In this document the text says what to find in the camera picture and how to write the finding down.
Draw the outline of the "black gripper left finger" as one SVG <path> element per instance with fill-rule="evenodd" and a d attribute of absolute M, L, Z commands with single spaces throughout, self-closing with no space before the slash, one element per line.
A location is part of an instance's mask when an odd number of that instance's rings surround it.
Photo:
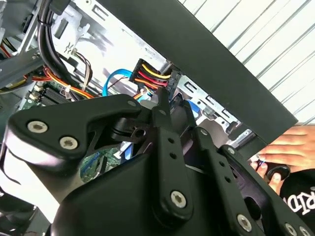
<path fill-rule="evenodd" d="M 119 94 L 19 111 L 4 136 L 4 172 L 13 184 L 5 190 L 39 207 L 53 223 L 65 198 L 87 184 L 79 179 L 83 159 L 127 141 L 136 146 L 129 161 L 149 156 L 157 165 L 159 200 L 170 195 L 180 218 L 191 215 L 180 140 L 188 121 L 181 110 L 176 114 L 160 89 L 149 107 Z"/>

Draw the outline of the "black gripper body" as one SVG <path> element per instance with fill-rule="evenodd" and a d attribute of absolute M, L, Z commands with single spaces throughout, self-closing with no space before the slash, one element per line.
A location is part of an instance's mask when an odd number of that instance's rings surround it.
<path fill-rule="evenodd" d="M 179 208 L 167 195 L 159 200 L 157 165 L 149 156 L 137 157 L 105 176 L 74 190 L 60 205 L 51 226 L 53 236 L 183 236 L 192 214 L 179 217 Z"/>

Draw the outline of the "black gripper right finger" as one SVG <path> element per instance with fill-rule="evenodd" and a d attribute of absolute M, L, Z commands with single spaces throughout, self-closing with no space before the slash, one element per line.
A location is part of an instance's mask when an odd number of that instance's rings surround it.
<path fill-rule="evenodd" d="M 262 180 L 240 153 L 216 147 L 183 101 L 185 163 L 194 205 L 184 236 L 312 236 L 314 231 Z"/>

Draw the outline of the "person hand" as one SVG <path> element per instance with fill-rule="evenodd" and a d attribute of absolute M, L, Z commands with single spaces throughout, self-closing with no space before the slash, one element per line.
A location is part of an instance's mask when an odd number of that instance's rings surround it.
<path fill-rule="evenodd" d="M 311 182 L 315 181 L 315 127 L 313 125 L 294 126 L 280 135 L 267 147 L 258 152 L 258 159 L 251 166 L 264 177 L 267 164 L 288 165 L 292 173 L 301 172 Z"/>

